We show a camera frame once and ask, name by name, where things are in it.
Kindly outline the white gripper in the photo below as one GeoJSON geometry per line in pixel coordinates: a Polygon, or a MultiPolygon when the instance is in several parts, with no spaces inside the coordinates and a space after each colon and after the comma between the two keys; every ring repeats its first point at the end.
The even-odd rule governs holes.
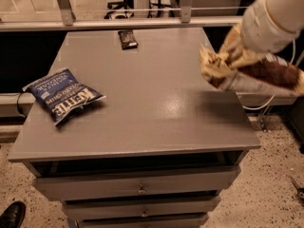
{"type": "Polygon", "coordinates": [[[263,52],[280,52],[298,35],[275,23],[266,0],[256,0],[244,12],[242,23],[231,27],[218,54],[229,61],[229,68],[247,67],[263,60],[263,52]]]}

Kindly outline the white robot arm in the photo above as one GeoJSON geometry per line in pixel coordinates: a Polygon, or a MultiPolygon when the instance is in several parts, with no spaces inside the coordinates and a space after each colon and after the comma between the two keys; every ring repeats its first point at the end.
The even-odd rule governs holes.
{"type": "Polygon", "coordinates": [[[230,68],[244,67],[277,53],[304,29],[304,0],[256,0],[226,37],[221,52],[230,68]]]}

